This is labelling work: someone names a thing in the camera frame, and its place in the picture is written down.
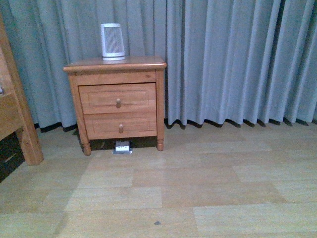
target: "curtain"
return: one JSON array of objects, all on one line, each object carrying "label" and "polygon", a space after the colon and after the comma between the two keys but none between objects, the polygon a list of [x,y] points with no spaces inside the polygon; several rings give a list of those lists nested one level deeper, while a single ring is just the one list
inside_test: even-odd
[{"label": "curtain", "polygon": [[68,63],[101,57],[100,24],[120,23],[127,56],[165,58],[165,0],[0,0],[34,123],[76,124]]},{"label": "curtain", "polygon": [[167,0],[168,123],[317,118],[314,0]]}]

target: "space heater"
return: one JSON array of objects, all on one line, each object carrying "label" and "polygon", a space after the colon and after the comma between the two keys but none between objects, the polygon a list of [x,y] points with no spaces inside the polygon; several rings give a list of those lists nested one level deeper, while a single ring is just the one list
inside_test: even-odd
[{"label": "space heater", "polygon": [[124,60],[124,45],[120,24],[101,24],[103,60]]}]

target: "drawer knob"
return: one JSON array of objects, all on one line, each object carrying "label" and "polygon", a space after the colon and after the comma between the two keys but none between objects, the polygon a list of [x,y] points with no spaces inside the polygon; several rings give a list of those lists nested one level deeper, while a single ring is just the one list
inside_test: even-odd
[{"label": "drawer knob", "polygon": [[119,125],[119,133],[123,133],[123,124]]},{"label": "drawer knob", "polygon": [[117,108],[121,108],[121,99],[116,100],[117,104],[115,105]]}]

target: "nightstand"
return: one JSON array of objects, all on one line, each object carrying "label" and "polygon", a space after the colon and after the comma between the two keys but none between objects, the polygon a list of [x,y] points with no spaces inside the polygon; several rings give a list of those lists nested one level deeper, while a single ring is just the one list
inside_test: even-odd
[{"label": "nightstand", "polygon": [[164,69],[160,57],[86,59],[68,73],[85,155],[91,139],[157,136],[164,145]]}]

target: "bed frame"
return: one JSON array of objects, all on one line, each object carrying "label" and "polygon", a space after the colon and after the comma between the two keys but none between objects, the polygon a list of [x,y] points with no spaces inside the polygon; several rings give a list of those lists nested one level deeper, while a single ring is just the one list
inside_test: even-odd
[{"label": "bed frame", "polygon": [[16,132],[25,161],[38,165],[43,154],[0,14],[0,140]]}]

